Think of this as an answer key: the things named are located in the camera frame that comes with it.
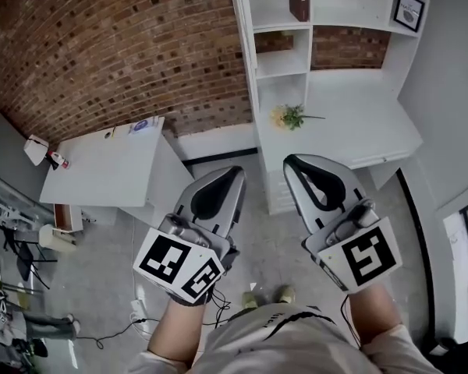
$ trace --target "picture frame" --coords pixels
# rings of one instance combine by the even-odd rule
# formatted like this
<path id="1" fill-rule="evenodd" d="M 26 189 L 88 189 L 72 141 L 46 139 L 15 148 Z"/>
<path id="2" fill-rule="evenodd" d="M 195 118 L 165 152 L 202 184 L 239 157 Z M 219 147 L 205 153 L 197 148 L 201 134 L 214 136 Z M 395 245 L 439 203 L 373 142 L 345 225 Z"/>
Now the picture frame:
<path id="1" fill-rule="evenodd" d="M 393 20 L 417 32 L 423 19 L 424 2 L 421 0 L 397 0 Z"/>

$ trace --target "gray floor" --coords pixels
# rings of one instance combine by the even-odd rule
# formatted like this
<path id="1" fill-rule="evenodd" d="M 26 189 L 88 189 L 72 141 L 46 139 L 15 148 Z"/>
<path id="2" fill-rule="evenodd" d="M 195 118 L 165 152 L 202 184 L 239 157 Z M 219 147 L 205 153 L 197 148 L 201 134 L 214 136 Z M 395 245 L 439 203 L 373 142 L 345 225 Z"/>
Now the gray floor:
<path id="1" fill-rule="evenodd" d="M 319 306 L 352 339 L 339 315 L 345 295 L 300 247 L 308 234 L 296 212 L 268 216 L 258 157 L 198 164 L 193 173 L 198 177 L 231 164 L 245 169 L 247 191 L 239 225 L 232 233 L 241 255 L 217 284 L 232 302 L 231 310 L 224 317 L 241 309 L 240 296 L 244 291 L 254 289 L 262 298 L 269 299 L 277 286 L 291 284 L 299 304 Z M 420 247 L 405 197 L 396 178 L 377 192 L 367 170 L 357 173 L 368 195 L 376 200 L 377 212 L 389 216 L 392 222 L 404 265 L 385 283 L 399 304 L 404 323 L 414 340 L 419 341 L 427 327 L 427 292 Z M 135 298 L 132 240 L 137 253 L 146 233 L 145 224 L 122 211 L 114 227 L 88 224 L 77 251 L 60 256 L 48 276 L 51 290 L 45 296 L 45 311 L 53 316 L 74 314 L 82 324 L 81 335 L 101 337 L 125 328 L 132 312 L 130 302 Z M 145 301 L 147 315 L 160 318 L 166 306 L 166 294 L 139 274 L 135 279 L 136 294 Z M 213 304 L 207 307 L 205 322 L 215 321 L 216 310 Z M 152 333 L 154 324 L 146 323 L 142 328 Z M 200 351 L 210 331 L 211 326 L 204 327 Z M 130 328 L 123 335 L 104 341 L 104 350 L 99 350 L 92 340 L 48 340 L 50 357 L 38 359 L 38 365 L 42 372 L 58 374 L 124 372 L 132 357 L 145 349 L 142 336 L 148 338 L 148 334 L 138 334 Z"/>

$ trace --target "shoe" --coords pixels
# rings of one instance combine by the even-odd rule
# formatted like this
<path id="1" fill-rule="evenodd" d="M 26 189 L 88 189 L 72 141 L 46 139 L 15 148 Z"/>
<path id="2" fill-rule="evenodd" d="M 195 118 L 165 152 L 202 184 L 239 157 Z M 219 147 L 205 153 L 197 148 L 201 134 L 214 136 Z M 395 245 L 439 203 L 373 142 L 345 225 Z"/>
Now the shoe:
<path id="1" fill-rule="evenodd" d="M 278 303 L 295 303 L 296 293 L 293 287 L 284 285 L 279 290 Z"/>
<path id="2" fill-rule="evenodd" d="M 244 292 L 241 297 L 243 309 L 255 309 L 258 307 L 257 300 L 253 292 Z"/>
<path id="3" fill-rule="evenodd" d="M 72 325 L 73 327 L 75 327 L 75 332 L 76 332 L 76 335 L 78 335 L 81 331 L 81 325 L 80 325 L 80 322 L 78 320 L 75 320 L 72 322 Z"/>

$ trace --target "white desk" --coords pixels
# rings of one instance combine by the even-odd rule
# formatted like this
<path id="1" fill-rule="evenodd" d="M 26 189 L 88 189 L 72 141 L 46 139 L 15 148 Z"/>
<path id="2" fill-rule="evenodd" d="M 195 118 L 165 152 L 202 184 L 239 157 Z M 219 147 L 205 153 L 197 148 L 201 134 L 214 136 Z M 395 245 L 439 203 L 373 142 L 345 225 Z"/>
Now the white desk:
<path id="1" fill-rule="evenodd" d="M 163 121 L 141 134 L 122 125 L 61 142 L 69 169 L 49 170 L 40 201 L 120 207 L 148 224 L 156 210 L 171 212 L 193 177 L 161 134 Z"/>

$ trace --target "white cabinet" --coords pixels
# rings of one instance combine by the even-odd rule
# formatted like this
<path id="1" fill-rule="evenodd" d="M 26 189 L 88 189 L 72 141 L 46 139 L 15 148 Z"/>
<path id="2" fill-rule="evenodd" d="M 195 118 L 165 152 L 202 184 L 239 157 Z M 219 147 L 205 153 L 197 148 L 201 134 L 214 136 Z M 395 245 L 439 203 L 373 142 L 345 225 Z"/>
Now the white cabinet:
<path id="1" fill-rule="evenodd" d="M 295 209 L 282 174 L 291 153 L 321 155 L 350 168 L 390 163 L 371 172 L 377 185 L 411 155 L 420 134 L 397 101 L 416 54 L 429 0 L 417 32 L 393 20 L 398 0 L 310 0 L 310 20 L 299 22 L 289 0 L 233 0 L 241 33 L 246 77 L 259 138 L 270 213 Z M 381 69 L 310 71 L 313 26 L 354 26 L 391 33 Z M 254 34 L 283 31 L 289 50 L 256 52 Z M 279 129 L 271 119 L 278 105 L 302 104 L 301 129 Z"/>

